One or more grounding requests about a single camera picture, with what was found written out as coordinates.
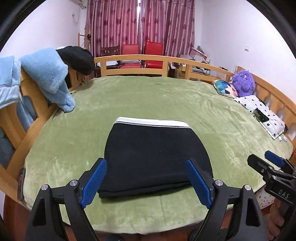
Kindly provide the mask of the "person's right hand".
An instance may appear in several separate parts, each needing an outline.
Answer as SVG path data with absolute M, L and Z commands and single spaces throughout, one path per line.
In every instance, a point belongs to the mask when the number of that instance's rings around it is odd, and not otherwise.
M 266 218 L 267 240 L 273 240 L 280 234 L 280 227 L 284 224 L 284 218 L 280 214 L 281 201 L 274 200 L 270 208 L 270 215 Z

